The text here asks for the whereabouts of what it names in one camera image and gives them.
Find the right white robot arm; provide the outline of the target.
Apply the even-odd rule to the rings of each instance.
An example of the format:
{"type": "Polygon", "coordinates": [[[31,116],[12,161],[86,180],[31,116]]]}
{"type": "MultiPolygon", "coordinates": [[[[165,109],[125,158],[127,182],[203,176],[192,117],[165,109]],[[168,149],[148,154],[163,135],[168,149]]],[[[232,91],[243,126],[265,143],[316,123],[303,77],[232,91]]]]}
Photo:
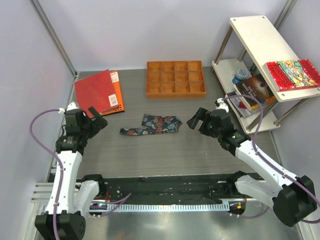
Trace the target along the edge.
{"type": "Polygon", "coordinates": [[[313,181],[306,175],[298,177],[286,170],[257,147],[255,139],[235,129],[223,98],[217,99],[215,105],[212,111],[199,108],[187,121],[188,127],[194,129],[202,121],[198,129],[201,134],[216,138],[224,150],[245,162],[264,179],[260,182],[238,171],[228,179],[226,193],[233,198],[242,194],[258,200],[271,208],[288,227],[304,222],[320,205],[313,181]]]}

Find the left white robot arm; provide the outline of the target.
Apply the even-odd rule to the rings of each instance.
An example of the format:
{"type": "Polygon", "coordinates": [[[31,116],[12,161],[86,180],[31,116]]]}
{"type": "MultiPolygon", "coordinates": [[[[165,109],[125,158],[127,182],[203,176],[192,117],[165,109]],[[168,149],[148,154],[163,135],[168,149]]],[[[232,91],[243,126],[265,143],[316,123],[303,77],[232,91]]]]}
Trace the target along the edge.
{"type": "Polygon", "coordinates": [[[89,112],[95,119],[71,102],[57,112],[63,114],[65,127],[55,143],[55,151],[45,150],[56,160],[53,187],[44,213],[37,215],[34,225],[45,240],[81,240],[86,230],[86,215],[94,199],[102,199],[107,192],[100,174],[86,175],[76,190],[78,170],[88,140],[108,125],[94,107],[89,112]]]}

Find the floral navy necktie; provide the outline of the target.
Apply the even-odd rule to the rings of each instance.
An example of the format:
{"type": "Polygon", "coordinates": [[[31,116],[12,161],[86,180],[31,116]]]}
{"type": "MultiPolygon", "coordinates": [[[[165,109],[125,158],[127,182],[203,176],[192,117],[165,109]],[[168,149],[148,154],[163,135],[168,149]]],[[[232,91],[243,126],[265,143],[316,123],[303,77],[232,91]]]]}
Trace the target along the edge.
{"type": "Polygon", "coordinates": [[[120,135],[145,136],[175,133],[179,131],[182,121],[177,116],[155,116],[144,114],[141,126],[138,128],[121,128],[120,135]]]}

